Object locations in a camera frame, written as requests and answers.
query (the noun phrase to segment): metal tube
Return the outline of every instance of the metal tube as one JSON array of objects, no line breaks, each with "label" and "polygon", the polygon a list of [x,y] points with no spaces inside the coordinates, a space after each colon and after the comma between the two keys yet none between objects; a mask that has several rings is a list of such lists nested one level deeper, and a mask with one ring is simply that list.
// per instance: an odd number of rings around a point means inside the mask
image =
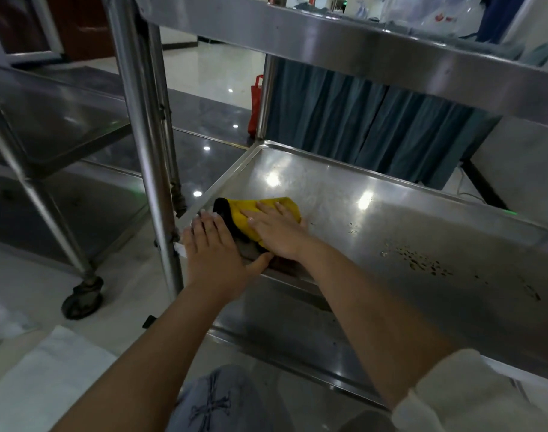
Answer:
[{"label": "metal tube", "polygon": [[34,173],[28,163],[26,153],[20,141],[0,109],[0,153],[6,163],[12,168],[19,182],[26,191],[26,195],[44,219],[44,222],[54,235],[62,251],[71,264],[80,273],[85,283],[94,283],[96,273],[88,258],[78,245],[74,234],[68,227],[58,206],[48,193],[42,182],[33,178]]},{"label": "metal tube", "polygon": [[186,200],[181,192],[180,176],[178,174],[178,161],[176,159],[176,146],[174,144],[168,86],[166,85],[166,71],[164,69],[160,27],[156,24],[149,23],[148,37],[148,48],[150,59],[152,60],[156,97],[162,124],[162,137],[164,139],[164,163],[166,164],[170,178],[172,204],[176,211],[176,215],[180,217],[186,212]]},{"label": "metal tube", "polygon": [[183,287],[180,261],[174,252],[176,226],[168,172],[163,161],[161,126],[156,108],[154,73],[148,52],[148,25],[134,0],[104,0],[124,85],[126,108],[142,169],[156,241],[170,298]]},{"label": "metal tube", "polygon": [[260,93],[260,112],[258,114],[258,123],[256,124],[256,140],[258,141],[263,141],[266,138],[277,62],[278,58],[272,55],[266,55],[264,60],[264,79],[262,80],[262,91]]}]

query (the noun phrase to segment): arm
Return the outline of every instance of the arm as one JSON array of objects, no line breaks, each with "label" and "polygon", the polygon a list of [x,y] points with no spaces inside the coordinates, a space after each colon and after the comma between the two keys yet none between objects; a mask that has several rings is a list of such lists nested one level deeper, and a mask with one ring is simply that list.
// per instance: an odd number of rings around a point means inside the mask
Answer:
[{"label": "arm", "polygon": [[272,258],[263,254],[245,267],[222,218],[206,212],[184,230],[183,242],[187,287],[70,408],[54,432],[164,430],[214,319]]},{"label": "arm", "polygon": [[307,234],[282,205],[244,211],[275,254],[301,263],[314,278],[348,340],[390,408],[457,348],[436,327],[391,295],[338,250]]}]

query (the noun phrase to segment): forearm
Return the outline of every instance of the forearm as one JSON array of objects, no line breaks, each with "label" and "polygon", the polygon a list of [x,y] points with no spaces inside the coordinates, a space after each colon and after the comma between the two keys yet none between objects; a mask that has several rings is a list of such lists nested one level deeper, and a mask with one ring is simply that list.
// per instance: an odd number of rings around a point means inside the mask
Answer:
[{"label": "forearm", "polygon": [[299,260],[313,276],[378,392],[393,408],[456,348],[339,251],[312,239]]},{"label": "forearm", "polygon": [[218,296],[186,288],[53,430],[164,430],[192,359],[223,305]]}]

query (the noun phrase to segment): person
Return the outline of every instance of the person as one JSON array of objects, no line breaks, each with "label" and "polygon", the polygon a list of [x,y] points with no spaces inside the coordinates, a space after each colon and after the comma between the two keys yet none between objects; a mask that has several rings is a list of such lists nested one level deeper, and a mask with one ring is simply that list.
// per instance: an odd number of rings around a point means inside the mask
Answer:
[{"label": "person", "polygon": [[[298,261],[312,275],[398,429],[548,431],[548,418],[478,352],[457,348],[416,309],[310,235],[283,206],[257,207],[260,212],[243,213],[272,253],[243,265],[222,218],[197,216],[182,236],[186,288],[53,431],[272,430],[256,390],[236,371],[219,369],[178,394],[220,310],[274,254]],[[190,397],[194,403],[186,402]]]}]

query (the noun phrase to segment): person's left hand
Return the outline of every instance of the person's left hand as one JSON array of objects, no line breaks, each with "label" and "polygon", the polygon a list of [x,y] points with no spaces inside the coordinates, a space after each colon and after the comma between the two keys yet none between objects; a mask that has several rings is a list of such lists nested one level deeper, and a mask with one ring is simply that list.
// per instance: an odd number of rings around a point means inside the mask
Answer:
[{"label": "person's left hand", "polygon": [[234,239],[222,217],[202,212],[184,228],[182,242],[188,258],[188,285],[232,301],[248,282],[259,276],[273,258],[264,253],[250,265],[244,265]]}]

